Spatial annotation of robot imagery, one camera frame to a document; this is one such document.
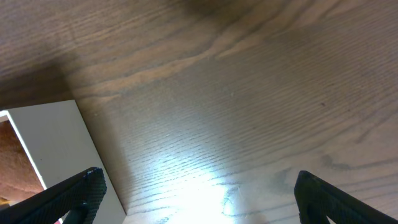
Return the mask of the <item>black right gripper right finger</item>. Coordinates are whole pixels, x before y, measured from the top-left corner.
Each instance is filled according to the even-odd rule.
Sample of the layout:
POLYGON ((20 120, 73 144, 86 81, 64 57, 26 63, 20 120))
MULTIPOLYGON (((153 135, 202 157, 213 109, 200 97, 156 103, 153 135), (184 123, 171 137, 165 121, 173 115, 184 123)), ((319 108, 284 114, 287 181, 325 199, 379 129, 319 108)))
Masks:
POLYGON ((302 224, 397 224, 397 220, 301 170, 294 187, 302 224))

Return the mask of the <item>brown plush toy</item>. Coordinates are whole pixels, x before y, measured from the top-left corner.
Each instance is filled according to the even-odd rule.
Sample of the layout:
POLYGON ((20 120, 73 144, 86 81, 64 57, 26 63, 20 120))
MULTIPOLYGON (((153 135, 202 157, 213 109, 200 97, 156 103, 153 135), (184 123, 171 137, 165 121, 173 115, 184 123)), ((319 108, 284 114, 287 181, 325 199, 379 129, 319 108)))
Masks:
POLYGON ((11 123, 1 122, 1 205, 21 202, 43 190, 11 123))

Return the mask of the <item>white cardboard box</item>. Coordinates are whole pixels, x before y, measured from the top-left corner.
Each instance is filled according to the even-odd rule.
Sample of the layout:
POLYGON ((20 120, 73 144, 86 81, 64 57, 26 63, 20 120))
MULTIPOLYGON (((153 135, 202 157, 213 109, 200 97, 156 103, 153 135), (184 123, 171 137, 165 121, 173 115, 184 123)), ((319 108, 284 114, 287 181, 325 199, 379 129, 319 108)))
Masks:
POLYGON ((75 101, 2 110, 1 121, 11 123, 44 190, 90 167, 103 169, 107 191, 93 223, 124 221, 126 213, 75 101))

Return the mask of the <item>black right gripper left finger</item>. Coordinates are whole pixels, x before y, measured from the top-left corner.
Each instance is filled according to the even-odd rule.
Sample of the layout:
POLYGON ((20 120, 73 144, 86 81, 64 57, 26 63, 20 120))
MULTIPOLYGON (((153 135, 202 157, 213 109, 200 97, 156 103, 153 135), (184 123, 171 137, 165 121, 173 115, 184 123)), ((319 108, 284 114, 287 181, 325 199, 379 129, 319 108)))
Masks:
POLYGON ((103 169, 90 167, 1 211, 2 224, 92 224, 107 186, 103 169))

